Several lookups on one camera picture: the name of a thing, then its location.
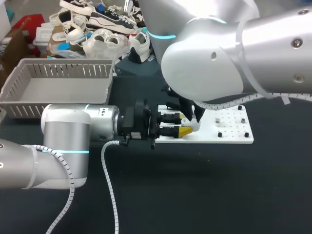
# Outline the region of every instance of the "gray basket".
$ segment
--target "gray basket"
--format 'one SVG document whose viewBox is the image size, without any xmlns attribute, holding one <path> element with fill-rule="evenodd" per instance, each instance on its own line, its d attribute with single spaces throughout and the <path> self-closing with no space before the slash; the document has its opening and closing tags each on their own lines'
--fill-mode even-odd
<svg viewBox="0 0 312 234">
<path fill-rule="evenodd" d="M 0 107 L 12 118 L 40 118 L 51 103 L 107 104 L 111 60 L 22 59 L 5 82 Z"/>
</svg>

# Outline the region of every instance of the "shoe pile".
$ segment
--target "shoe pile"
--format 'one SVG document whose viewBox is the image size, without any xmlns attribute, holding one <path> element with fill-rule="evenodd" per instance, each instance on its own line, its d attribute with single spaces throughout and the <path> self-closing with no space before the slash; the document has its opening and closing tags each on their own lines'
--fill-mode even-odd
<svg viewBox="0 0 312 234">
<path fill-rule="evenodd" d="M 102 0 L 98 6 L 87 0 L 60 0 L 59 5 L 63 8 L 50 16 L 51 24 L 62 26 L 67 42 L 78 44 L 88 58 L 103 43 L 110 53 L 115 49 L 117 55 L 121 47 L 127 47 L 131 51 L 129 59 L 136 63 L 144 62 L 151 54 L 149 35 L 139 29 L 145 27 L 145 22 L 137 0 L 133 0 L 129 13 L 113 5 L 113 0 Z"/>
</svg>

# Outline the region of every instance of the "black table surface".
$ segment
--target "black table surface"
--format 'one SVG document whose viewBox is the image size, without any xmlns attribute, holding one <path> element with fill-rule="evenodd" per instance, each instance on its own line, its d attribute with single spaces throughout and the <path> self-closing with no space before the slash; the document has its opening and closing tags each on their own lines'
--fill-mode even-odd
<svg viewBox="0 0 312 234">
<path fill-rule="evenodd" d="M 110 104 L 165 104 L 160 76 L 114 79 Z M 312 104 L 280 99 L 245 105 L 254 143 L 111 146 L 106 161 L 120 234 L 311 234 Z M 38 121 L 6 118 L 0 138 L 42 144 Z M 113 234 L 113 210 L 100 150 L 92 143 L 86 184 L 54 234 Z M 0 233 L 43 234 L 68 191 L 0 190 Z"/>
</svg>

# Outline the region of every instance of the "screw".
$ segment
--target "screw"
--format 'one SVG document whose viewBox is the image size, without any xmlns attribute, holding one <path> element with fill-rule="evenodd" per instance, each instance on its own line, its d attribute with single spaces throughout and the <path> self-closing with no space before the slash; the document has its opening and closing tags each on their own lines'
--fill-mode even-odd
<svg viewBox="0 0 312 234">
<path fill-rule="evenodd" d="M 299 11 L 299 15 L 305 15 L 306 13 L 308 13 L 309 11 L 308 10 L 303 10 L 303 11 Z"/>
<path fill-rule="evenodd" d="M 292 41 L 292 46 L 294 48 L 299 48 L 301 47 L 303 44 L 303 40 L 301 38 L 295 38 L 293 41 Z"/>
<path fill-rule="evenodd" d="M 304 76 L 303 75 L 294 75 L 293 80 L 296 83 L 303 83 L 304 82 Z"/>
</svg>

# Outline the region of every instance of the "yellow object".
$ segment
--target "yellow object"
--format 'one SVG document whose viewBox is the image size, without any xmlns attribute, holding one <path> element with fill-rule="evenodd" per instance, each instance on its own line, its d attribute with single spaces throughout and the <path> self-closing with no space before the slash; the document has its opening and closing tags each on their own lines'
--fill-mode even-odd
<svg viewBox="0 0 312 234">
<path fill-rule="evenodd" d="M 179 138 L 186 136 L 187 134 L 192 133 L 192 127 L 179 127 Z"/>
</svg>

